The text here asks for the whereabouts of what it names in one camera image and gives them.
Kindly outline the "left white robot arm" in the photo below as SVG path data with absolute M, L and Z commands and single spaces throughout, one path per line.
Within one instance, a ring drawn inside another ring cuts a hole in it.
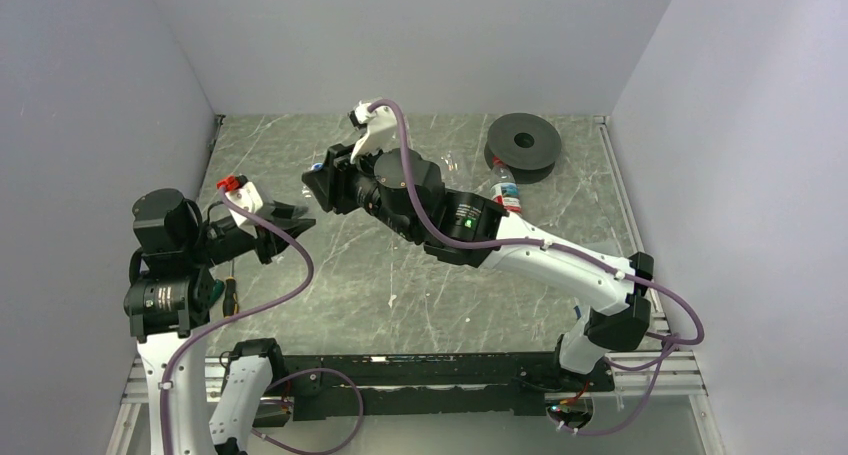
M 174 188 L 154 190 L 132 207 L 140 246 L 124 312 L 145 369 L 154 454 L 246 453 L 262 397 L 287 381 L 275 339 L 241 341 L 226 353 L 216 408 L 208 406 L 205 335 L 217 297 L 211 269 L 248 252 L 268 264 L 315 224 L 306 207 L 272 200 L 250 184 L 228 197 L 238 208 L 218 220 Z

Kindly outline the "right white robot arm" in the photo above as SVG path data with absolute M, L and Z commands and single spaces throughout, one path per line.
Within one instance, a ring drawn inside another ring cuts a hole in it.
M 437 260 L 525 276 L 580 302 L 575 326 L 557 343 L 551 376 L 574 390 L 609 352 L 639 347 L 651 326 L 646 284 L 653 260 L 607 256 L 555 237 L 497 202 L 445 186 L 440 167 L 409 153 L 354 159 L 350 145 L 330 147 L 302 180 L 321 208 L 338 215 L 362 209 Z

